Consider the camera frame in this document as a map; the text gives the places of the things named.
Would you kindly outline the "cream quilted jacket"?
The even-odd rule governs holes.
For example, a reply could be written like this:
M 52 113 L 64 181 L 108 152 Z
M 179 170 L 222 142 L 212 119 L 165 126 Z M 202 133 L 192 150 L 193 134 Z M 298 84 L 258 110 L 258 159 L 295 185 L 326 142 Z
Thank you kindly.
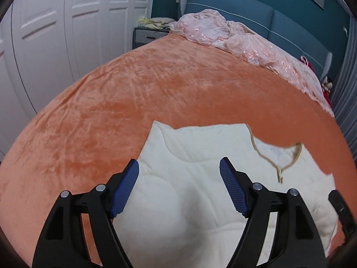
M 328 199 L 335 181 L 302 143 L 264 143 L 246 124 L 175 130 L 156 121 L 138 158 L 139 177 L 114 220 L 134 267 L 227 266 L 246 219 L 220 175 L 223 157 L 269 190 L 298 190 L 329 252 L 338 226 Z

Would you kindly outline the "grey blue curtain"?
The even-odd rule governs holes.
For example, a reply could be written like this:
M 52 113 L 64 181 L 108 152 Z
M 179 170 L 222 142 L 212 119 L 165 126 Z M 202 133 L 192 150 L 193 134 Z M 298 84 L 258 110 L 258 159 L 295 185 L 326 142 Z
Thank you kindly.
M 356 19 L 350 18 L 346 53 L 333 82 L 332 105 L 335 120 L 356 159 Z

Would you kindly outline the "orange plush bed blanket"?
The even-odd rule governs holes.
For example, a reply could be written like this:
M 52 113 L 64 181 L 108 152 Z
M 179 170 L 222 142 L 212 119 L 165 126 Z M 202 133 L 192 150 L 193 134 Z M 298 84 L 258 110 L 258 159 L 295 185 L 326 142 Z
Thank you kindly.
M 26 264 L 59 193 L 86 192 L 139 155 L 153 121 L 246 123 L 266 143 L 301 142 L 356 211 L 356 167 L 335 119 L 265 68 L 169 35 L 110 61 L 54 98 L 1 163 L 1 228 Z

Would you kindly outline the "red pillow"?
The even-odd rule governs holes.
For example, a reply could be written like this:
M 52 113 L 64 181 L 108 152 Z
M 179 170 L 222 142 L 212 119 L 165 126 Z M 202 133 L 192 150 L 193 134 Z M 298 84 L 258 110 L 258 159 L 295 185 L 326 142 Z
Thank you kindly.
M 329 72 L 330 70 L 330 66 L 332 64 L 332 58 L 333 58 L 333 54 L 331 52 L 328 52 L 328 54 L 326 55 L 326 60 L 325 60 L 325 63 L 324 63 L 324 67 L 322 69 L 322 73 L 318 76 L 319 78 L 319 81 L 320 81 L 320 84 L 323 80 L 323 78 L 325 76 L 327 76 L 327 73 Z M 324 98 L 326 99 L 326 101 L 329 103 L 329 105 L 332 107 L 332 103 L 331 103 L 331 99 L 330 99 L 330 93 L 327 93 L 327 92 L 324 92 L 323 89 L 322 89 L 322 93 L 324 95 Z

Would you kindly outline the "plush toy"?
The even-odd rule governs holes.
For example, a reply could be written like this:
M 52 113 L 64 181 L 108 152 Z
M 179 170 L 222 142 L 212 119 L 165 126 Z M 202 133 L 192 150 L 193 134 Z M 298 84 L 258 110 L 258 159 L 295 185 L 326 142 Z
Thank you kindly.
M 325 76 L 321 82 L 321 86 L 324 92 L 330 93 L 333 87 L 333 83 L 328 76 Z

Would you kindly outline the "white wardrobe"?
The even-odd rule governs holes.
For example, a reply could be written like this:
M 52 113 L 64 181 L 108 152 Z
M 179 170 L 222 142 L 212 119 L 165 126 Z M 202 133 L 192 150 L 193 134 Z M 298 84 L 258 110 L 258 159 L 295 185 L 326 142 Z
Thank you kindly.
M 1 155 L 66 87 L 131 50 L 153 0 L 1 0 Z

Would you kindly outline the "grey nightstand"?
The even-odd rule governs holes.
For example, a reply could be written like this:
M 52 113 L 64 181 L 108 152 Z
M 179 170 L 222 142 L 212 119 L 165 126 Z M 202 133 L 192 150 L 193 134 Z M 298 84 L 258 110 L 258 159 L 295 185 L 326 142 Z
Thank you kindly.
M 168 29 L 155 30 L 146 27 L 135 27 L 133 30 L 133 49 L 165 37 L 168 34 Z

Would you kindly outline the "pink sequined quilt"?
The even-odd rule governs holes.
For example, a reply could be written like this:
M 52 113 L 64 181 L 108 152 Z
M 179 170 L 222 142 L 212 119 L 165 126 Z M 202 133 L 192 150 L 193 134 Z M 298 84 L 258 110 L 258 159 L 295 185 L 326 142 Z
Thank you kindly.
M 169 29 L 189 41 L 221 49 L 249 64 L 267 68 L 335 116 L 312 69 L 241 22 L 228 21 L 218 11 L 205 9 L 170 22 Z

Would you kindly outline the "blue upholstered headboard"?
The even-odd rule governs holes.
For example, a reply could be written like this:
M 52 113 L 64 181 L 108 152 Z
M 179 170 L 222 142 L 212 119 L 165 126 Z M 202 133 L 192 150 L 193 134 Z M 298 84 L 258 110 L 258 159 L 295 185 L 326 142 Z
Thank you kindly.
M 226 20 L 241 22 L 260 36 L 299 59 L 304 56 L 318 77 L 330 52 L 316 37 L 291 18 L 258 0 L 180 0 L 179 16 L 205 9 Z

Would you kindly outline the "clutter on nightstand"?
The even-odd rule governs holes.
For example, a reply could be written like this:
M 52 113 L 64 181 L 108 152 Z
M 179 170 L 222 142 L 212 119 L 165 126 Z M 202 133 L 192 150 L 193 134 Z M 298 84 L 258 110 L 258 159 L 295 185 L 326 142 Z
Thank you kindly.
M 151 30 L 163 30 L 169 28 L 169 24 L 175 22 L 175 19 L 172 18 L 147 18 L 142 16 L 138 21 L 139 27 L 149 28 Z

